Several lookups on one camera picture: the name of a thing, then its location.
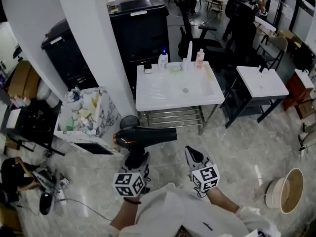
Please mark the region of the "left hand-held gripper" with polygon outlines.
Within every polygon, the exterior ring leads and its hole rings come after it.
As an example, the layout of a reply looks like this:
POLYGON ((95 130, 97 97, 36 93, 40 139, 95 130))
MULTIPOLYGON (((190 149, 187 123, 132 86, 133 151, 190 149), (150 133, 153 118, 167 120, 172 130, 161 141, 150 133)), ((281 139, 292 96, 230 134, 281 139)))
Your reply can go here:
POLYGON ((136 198, 150 191, 147 183, 151 181, 149 175, 150 153, 144 154, 142 167, 129 170, 125 160, 120 162, 117 173, 114 174, 113 188, 123 198, 136 198))

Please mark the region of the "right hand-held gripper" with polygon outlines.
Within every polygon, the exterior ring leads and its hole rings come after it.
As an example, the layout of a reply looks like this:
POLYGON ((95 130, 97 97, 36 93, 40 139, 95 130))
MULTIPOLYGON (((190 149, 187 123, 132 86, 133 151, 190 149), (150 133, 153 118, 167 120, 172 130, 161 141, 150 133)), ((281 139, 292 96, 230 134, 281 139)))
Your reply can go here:
POLYGON ((196 168, 190 172, 191 181, 199 191, 206 193, 216 187, 220 180, 220 173, 216 164, 210 161, 208 153, 198 151, 193 147, 185 147, 185 156, 189 168, 196 168))

